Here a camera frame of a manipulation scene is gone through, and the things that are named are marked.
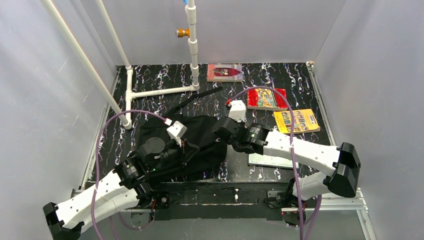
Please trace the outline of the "pale green Gatsby book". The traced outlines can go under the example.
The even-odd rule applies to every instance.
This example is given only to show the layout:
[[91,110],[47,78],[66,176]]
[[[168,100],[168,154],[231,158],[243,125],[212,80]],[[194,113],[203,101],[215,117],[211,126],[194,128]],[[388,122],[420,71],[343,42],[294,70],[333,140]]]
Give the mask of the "pale green Gatsby book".
[[248,164],[263,167],[274,167],[282,169],[292,169],[293,162],[290,159],[257,153],[248,155]]

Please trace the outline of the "black student backpack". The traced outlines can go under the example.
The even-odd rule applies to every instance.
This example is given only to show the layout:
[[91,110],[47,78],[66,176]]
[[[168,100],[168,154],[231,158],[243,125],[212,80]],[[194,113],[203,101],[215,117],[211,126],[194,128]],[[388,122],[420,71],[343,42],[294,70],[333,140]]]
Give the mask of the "black student backpack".
[[137,149],[128,158],[134,160],[136,167],[148,172],[148,182],[169,182],[174,178],[188,177],[199,179],[199,174],[211,171],[221,166],[227,155],[227,145],[212,131],[218,118],[208,115],[186,116],[181,109],[196,98],[217,93],[223,88],[216,87],[194,94],[185,101],[169,110],[165,116],[173,121],[179,121],[187,127],[181,138],[186,143],[188,162],[165,170],[156,170],[161,153],[168,141],[174,141],[167,133],[166,125],[157,118],[150,118],[138,131]]

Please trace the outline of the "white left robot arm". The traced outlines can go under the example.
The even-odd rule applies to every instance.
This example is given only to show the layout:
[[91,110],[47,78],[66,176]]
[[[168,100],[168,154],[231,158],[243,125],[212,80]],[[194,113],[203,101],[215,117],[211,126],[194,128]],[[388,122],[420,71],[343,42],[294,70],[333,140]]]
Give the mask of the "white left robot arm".
[[77,240],[96,220],[151,199],[151,179],[181,170],[199,150],[186,138],[168,142],[149,138],[91,187],[67,201],[43,207],[52,238]]

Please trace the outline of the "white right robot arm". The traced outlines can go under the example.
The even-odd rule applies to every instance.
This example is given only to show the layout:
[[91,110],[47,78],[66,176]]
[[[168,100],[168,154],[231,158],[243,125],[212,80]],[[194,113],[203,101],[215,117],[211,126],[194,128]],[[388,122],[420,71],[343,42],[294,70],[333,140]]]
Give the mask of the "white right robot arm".
[[229,117],[219,119],[212,131],[239,153],[284,158],[317,170],[294,182],[290,194],[296,198],[306,201],[327,193],[354,198],[357,194],[362,164],[351,143],[321,145],[289,137],[263,124],[245,126]]

